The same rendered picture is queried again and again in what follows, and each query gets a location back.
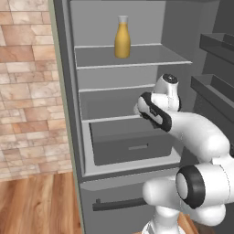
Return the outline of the glass fridge shelf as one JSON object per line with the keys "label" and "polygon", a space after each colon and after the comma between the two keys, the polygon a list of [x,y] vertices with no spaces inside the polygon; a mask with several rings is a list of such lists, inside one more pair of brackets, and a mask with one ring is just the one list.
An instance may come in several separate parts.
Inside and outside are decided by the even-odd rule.
{"label": "glass fridge shelf", "polygon": [[127,115],[127,116],[118,116],[118,117],[108,117],[108,118],[100,118],[100,119],[90,119],[90,120],[82,120],[82,123],[92,123],[92,122],[112,122],[112,121],[121,121],[121,120],[130,120],[130,119],[140,119],[142,118],[140,115]]}
{"label": "glass fridge shelf", "polygon": [[118,87],[118,88],[101,88],[101,89],[81,89],[79,93],[83,92],[94,92],[94,91],[107,91],[107,90],[129,90],[129,89],[141,89],[141,88],[153,88],[154,84],[146,84],[139,86],[129,86],[129,87]]}
{"label": "glass fridge shelf", "polygon": [[129,58],[116,58],[113,46],[75,47],[74,54],[77,69],[191,64],[191,61],[162,44],[132,45]]}

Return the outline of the grey fridge door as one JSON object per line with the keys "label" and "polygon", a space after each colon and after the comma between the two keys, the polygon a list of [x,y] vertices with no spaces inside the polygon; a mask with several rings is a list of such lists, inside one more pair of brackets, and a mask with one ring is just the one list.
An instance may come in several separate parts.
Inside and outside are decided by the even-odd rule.
{"label": "grey fridge door", "polygon": [[[221,0],[212,33],[227,33],[234,36],[234,0]],[[213,74],[234,87],[234,65],[207,53],[203,73]],[[194,111],[212,121],[230,141],[230,154],[234,157],[234,122],[197,94]]]}

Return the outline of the brown wooden cabinet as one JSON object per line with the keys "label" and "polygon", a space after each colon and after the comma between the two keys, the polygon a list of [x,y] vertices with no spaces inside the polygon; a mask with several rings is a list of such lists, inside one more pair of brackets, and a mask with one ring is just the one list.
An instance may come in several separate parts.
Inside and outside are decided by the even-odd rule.
{"label": "brown wooden cabinet", "polygon": [[182,212],[179,213],[178,225],[186,234],[216,234],[213,228],[194,222]]}

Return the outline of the grey open fridge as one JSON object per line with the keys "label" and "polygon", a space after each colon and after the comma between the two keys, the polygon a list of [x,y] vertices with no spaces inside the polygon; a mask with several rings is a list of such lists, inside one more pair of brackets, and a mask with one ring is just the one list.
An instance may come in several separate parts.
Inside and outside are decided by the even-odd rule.
{"label": "grey open fridge", "polygon": [[[169,156],[95,165],[90,124],[81,121],[139,115],[134,111],[139,97],[154,88],[83,93],[79,90],[155,85],[162,75],[171,74],[178,79],[181,111],[201,115],[194,111],[197,93],[191,88],[191,78],[203,73],[207,52],[199,47],[200,35],[213,32],[220,1],[48,0],[83,234],[82,183],[176,167],[179,170],[196,165],[198,160],[171,135],[175,141]],[[114,47],[118,16],[128,16],[131,46],[162,44],[191,64],[77,69],[75,47]],[[226,205],[226,216],[220,224],[208,227],[216,234],[234,234],[234,203]]]}

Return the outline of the grey freezer drawer front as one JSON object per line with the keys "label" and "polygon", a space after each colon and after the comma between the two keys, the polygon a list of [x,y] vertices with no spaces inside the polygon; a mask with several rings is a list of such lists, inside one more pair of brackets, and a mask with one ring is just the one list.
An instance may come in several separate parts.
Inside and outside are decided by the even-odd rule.
{"label": "grey freezer drawer front", "polygon": [[153,217],[154,207],[141,205],[120,209],[94,211],[97,199],[101,203],[130,201],[143,197],[145,181],[174,176],[178,168],[106,178],[80,185],[82,218],[85,234],[133,234],[140,232]]}

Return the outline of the grey crisper drawer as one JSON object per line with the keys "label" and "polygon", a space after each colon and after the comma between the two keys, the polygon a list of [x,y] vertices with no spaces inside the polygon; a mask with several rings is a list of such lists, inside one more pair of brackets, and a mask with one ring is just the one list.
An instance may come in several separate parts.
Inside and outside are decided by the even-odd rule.
{"label": "grey crisper drawer", "polygon": [[[174,138],[145,119],[90,123],[95,165],[169,156]],[[146,149],[128,150],[130,146],[148,144]]]}

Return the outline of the orange juice bottle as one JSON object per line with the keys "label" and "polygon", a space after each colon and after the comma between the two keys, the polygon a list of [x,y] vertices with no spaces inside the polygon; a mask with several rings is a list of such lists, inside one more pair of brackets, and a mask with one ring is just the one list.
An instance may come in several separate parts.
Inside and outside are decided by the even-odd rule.
{"label": "orange juice bottle", "polygon": [[131,39],[128,31],[128,16],[118,16],[118,29],[114,40],[116,58],[126,59],[130,56]]}

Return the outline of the dark grey door bin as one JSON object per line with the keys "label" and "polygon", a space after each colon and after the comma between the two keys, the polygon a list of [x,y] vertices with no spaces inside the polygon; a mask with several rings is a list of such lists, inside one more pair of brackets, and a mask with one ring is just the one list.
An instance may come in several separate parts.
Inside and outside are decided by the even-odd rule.
{"label": "dark grey door bin", "polygon": [[227,33],[201,34],[199,47],[234,65],[234,36]]}
{"label": "dark grey door bin", "polygon": [[191,78],[191,88],[231,122],[234,122],[233,86],[213,74],[206,74],[193,76]]}

